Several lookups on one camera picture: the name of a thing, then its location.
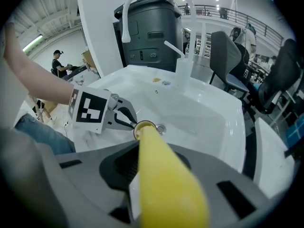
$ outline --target black cap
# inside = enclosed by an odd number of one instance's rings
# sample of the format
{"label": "black cap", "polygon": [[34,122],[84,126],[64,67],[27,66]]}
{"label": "black cap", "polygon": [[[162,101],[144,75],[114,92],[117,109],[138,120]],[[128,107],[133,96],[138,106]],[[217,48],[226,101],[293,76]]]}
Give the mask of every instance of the black cap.
{"label": "black cap", "polygon": [[57,53],[63,54],[63,51],[61,51],[61,52],[59,50],[54,51],[54,55],[57,54]]}

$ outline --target sink basin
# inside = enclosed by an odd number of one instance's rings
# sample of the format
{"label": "sink basin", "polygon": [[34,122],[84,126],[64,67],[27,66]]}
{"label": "sink basin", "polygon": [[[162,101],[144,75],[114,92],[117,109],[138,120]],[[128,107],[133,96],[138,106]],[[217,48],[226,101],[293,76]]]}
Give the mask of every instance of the sink basin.
{"label": "sink basin", "polygon": [[[90,87],[108,89],[129,100],[138,121],[164,126],[162,138],[167,143],[213,155],[241,172],[245,158],[241,101],[194,78],[181,94],[172,85],[174,77],[172,72],[129,65]],[[118,118],[128,121],[122,114]],[[133,131],[106,129],[95,134],[73,128],[73,132],[77,152],[134,140]]]}

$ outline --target black t-shirt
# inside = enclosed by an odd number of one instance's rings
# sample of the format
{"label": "black t-shirt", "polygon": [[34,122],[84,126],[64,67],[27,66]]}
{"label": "black t-shirt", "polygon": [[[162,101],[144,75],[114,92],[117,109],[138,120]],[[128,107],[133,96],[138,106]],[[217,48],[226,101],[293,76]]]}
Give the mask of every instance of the black t-shirt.
{"label": "black t-shirt", "polygon": [[57,69],[58,66],[64,67],[64,66],[62,66],[61,63],[58,62],[56,59],[53,59],[53,61],[52,61],[52,68],[53,68],[55,74],[57,75],[57,74],[59,73],[59,75],[58,75],[59,78],[62,78],[62,77],[64,77],[65,75],[67,75],[67,71],[65,70],[65,71],[61,71],[61,72],[60,72],[60,71]]}

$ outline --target yellow handle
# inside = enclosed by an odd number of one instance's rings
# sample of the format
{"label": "yellow handle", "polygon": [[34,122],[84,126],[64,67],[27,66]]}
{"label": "yellow handle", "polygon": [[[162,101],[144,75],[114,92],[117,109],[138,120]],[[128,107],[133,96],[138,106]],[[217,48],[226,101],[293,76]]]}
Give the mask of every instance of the yellow handle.
{"label": "yellow handle", "polygon": [[196,177],[156,129],[141,129],[139,182],[144,228],[205,228],[207,199]]}

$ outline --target faucet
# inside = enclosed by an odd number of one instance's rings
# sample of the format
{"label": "faucet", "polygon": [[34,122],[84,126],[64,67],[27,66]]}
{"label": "faucet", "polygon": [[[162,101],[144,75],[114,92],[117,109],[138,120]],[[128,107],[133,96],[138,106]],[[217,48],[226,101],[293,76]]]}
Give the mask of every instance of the faucet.
{"label": "faucet", "polygon": [[[127,0],[127,2],[123,6],[123,35],[122,42],[129,43],[131,41],[129,28],[128,28],[128,9],[132,0]],[[176,51],[181,55],[181,58],[177,59],[176,62],[176,80],[174,85],[180,90],[182,93],[185,91],[188,79],[190,78],[192,68],[193,68],[193,56],[194,56],[194,44],[196,38],[196,11],[192,0],[186,0],[186,2],[190,6],[191,11],[191,35],[190,35],[190,46],[189,46],[189,56],[185,58],[185,55],[170,44],[168,41],[165,41],[164,44],[169,46],[171,49]]]}

